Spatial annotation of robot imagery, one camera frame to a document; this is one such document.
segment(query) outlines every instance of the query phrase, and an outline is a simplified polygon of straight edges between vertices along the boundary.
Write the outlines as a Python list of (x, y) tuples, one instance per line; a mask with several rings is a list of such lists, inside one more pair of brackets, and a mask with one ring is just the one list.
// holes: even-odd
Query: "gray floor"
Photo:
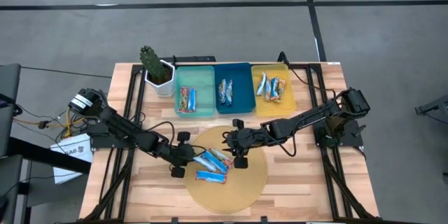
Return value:
[[(304, 0), (0, 0), (0, 6), (201, 1)], [(381, 216), (446, 223), (448, 185), (441, 173), (448, 169), (448, 129), (416, 116), (414, 107), (448, 94), (448, 6), (319, 7), (316, 12), (328, 60), (342, 63), (347, 83), (360, 88), (372, 107), (362, 120), (363, 138)], [(110, 76), (115, 62), (137, 61), (143, 44), (163, 57), (264, 61), (284, 50), (290, 60), (317, 60), (307, 7), (0, 11), (0, 24), (0, 64), (84, 74)], [(109, 82), (23, 69), (19, 103), (54, 116), (80, 88), (107, 91)], [(13, 135), (42, 146), (52, 143), (18, 125)], [(49, 172), (49, 167), (33, 168), (34, 174)], [(66, 185), (74, 195), (34, 207), (31, 222), (75, 220), (84, 184), (85, 178), (77, 179)], [(41, 186), (35, 184), (35, 195), (48, 194)]]

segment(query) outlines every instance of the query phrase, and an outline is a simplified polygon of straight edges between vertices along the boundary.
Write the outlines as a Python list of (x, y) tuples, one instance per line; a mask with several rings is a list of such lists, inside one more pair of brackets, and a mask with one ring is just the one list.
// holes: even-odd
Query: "potted cactus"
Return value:
[(140, 60), (145, 67), (145, 81), (154, 87), (159, 97), (171, 97), (174, 94), (176, 69), (170, 63), (159, 59), (154, 50), (145, 45), (140, 49)]

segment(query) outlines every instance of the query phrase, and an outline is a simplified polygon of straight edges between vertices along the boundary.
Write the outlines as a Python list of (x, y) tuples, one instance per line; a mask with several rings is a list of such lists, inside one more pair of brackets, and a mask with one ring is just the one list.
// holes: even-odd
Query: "cactus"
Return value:
[(160, 81), (163, 81), (164, 78), (166, 78), (167, 70), (163, 67), (159, 57), (155, 54), (151, 47), (147, 45), (141, 47), (140, 60), (152, 77)]

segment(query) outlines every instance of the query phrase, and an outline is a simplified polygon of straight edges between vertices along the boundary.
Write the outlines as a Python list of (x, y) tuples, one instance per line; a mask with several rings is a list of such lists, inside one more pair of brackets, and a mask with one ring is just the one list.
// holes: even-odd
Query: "round placemat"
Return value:
[[(231, 130), (235, 129), (231, 126), (212, 127), (199, 135), (192, 144), (205, 148), (213, 146), (233, 159), (232, 154), (221, 151), (223, 148), (228, 148), (226, 143), (222, 143), (224, 140), (222, 134)], [(189, 162), (184, 180), (191, 197), (205, 209), (220, 214), (235, 213), (251, 206), (265, 187), (267, 164), (262, 148), (251, 149), (247, 158), (248, 168), (232, 167), (227, 173), (224, 184), (195, 179), (196, 171), (206, 168), (198, 162)]]

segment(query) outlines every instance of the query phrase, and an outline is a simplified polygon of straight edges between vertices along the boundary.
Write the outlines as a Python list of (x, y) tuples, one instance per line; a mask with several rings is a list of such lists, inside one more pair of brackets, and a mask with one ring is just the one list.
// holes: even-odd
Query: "wooden tabletop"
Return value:
[[(336, 93), (347, 88), (339, 63), (321, 63), (321, 66), (327, 88), (334, 89)], [(108, 92), (110, 106), (121, 114), (125, 107), (131, 68), (132, 64), (130, 63), (115, 65)], [(303, 80), (307, 79), (304, 70), (295, 71)], [(309, 87), (301, 83), (292, 71), (290, 71), (290, 79), (297, 104), (297, 111), (292, 114), (294, 116), (311, 109), (312, 104)], [(314, 83), (318, 83), (316, 76), (314, 76)], [(135, 108), (137, 92), (138, 85), (134, 91), (132, 108)], [(231, 125), (234, 118), (242, 119), (246, 127), (254, 128), (258, 128), (260, 123), (272, 119), (257, 117), (255, 113), (216, 114), (211, 118), (180, 118), (174, 112), (174, 98), (159, 98), (155, 95), (154, 89), (148, 85), (144, 92), (142, 111), (146, 114), (143, 128), (169, 120), (174, 124), (176, 133), (179, 131), (191, 132), (191, 139), (210, 127)], [(156, 131), (167, 136), (171, 134), (169, 126), (162, 126)], [(203, 209), (189, 196), (183, 179), (170, 176), (167, 162), (137, 150), (132, 167), (125, 221), (171, 221), (172, 217), (178, 217), (179, 221), (259, 221), (261, 216), (267, 216), (269, 221), (330, 221), (332, 217), (323, 175), (321, 153), (315, 146), (312, 128), (308, 127), (297, 132), (296, 139), (297, 155), (295, 157), (288, 157), (280, 147), (265, 147), (263, 149), (267, 157), (268, 179), (262, 195), (249, 208), (226, 215)], [(285, 147), (292, 151), (292, 142), (287, 142)], [(351, 147), (341, 147), (339, 150), (346, 184), (358, 201), (371, 214), (377, 216), (377, 205), (364, 157)], [(88, 215), (99, 201), (99, 191), (108, 154), (109, 149), (98, 150), (94, 153), (80, 218)], [(113, 161), (112, 158), (108, 182)], [(114, 200), (112, 217), (118, 215), (120, 188), (118, 192)], [(339, 214), (343, 216), (342, 198), (336, 185), (335, 192)]]

